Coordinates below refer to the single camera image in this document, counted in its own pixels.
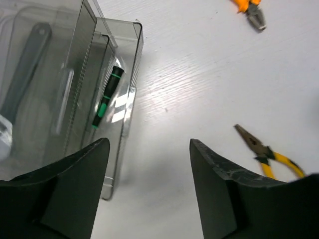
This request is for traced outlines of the green black screwdriver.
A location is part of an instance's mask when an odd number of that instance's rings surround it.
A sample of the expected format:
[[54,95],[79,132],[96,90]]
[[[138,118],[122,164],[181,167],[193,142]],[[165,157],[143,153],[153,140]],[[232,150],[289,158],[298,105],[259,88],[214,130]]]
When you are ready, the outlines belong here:
[[105,86],[102,98],[99,103],[99,107],[97,109],[97,112],[95,114],[95,117],[92,122],[93,128],[98,128],[102,118],[104,117],[106,110],[108,108],[108,104],[113,96],[113,94],[116,91],[116,88],[118,86],[118,83],[122,77],[122,74],[124,73],[124,69],[118,66],[114,66],[113,70],[108,78],[107,84]]

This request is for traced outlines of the black adjustable wrench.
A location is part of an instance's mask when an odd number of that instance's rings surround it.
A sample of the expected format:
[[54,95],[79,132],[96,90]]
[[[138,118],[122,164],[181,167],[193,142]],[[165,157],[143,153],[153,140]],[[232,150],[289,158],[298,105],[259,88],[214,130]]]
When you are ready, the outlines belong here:
[[26,40],[12,80],[0,109],[0,159],[10,155],[13,143],[13,125],[19,105],[33,78],[40,59],[52,35],[49,23],[35,24]]

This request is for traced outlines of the smoked plastic drawer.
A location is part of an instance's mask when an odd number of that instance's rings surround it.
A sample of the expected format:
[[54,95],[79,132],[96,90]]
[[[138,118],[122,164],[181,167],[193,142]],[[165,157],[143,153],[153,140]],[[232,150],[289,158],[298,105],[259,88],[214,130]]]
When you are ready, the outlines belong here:
[[[109,158],[101,199],[110,200],[118,186],[125,143],[128,138],[137,93],[137,80],[144,45],[143,27],[139,22],[99,18],[95,28],[89,69],[99,70],[82,146],[108,138]],[[100,107],[113,67],[124,70],[115,92],[102,113]]]

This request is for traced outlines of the yellow pliers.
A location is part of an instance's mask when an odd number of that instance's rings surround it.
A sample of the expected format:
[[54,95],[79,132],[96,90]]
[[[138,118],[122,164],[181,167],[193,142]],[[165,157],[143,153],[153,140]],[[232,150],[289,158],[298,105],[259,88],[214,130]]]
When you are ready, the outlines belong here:
[[271,168],[270,160],[276,161],[288,167],[297,178],[304,178],[306,174],[298,164],[282,154],[272,150],[270,146],[265,146],[258,138],[248,132],[239,124],[235,124],[234,128],[242,137],[248,148],[255,153],[255,159],[260,163],[263,173],[266,177],[276,180]]

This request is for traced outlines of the clear plastic drawer cabinet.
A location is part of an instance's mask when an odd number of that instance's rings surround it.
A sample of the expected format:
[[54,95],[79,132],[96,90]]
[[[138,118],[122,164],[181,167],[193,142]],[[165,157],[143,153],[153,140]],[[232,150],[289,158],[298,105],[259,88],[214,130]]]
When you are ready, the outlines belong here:
[[87,73],[99,18],[95,0],[3,0],[0,3],[0,107],[32,27],[52,35],[19,105],[1,180],[44,167],[82,146],[99,70]]

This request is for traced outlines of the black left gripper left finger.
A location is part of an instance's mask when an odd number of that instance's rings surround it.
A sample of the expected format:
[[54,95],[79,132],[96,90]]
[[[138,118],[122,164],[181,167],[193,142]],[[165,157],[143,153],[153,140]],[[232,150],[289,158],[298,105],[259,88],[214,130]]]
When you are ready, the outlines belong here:
[[1,181],[1,238],[90,238],[109,151],[109,140],[101,138],[61,160]]

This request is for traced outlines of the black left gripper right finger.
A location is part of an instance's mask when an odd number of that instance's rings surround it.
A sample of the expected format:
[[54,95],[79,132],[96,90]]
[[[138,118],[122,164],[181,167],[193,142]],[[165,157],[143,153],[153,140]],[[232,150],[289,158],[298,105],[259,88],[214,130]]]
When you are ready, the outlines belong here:
[[281,182],[191,139],[190,161],[206,239],[316,239],[319,176]]

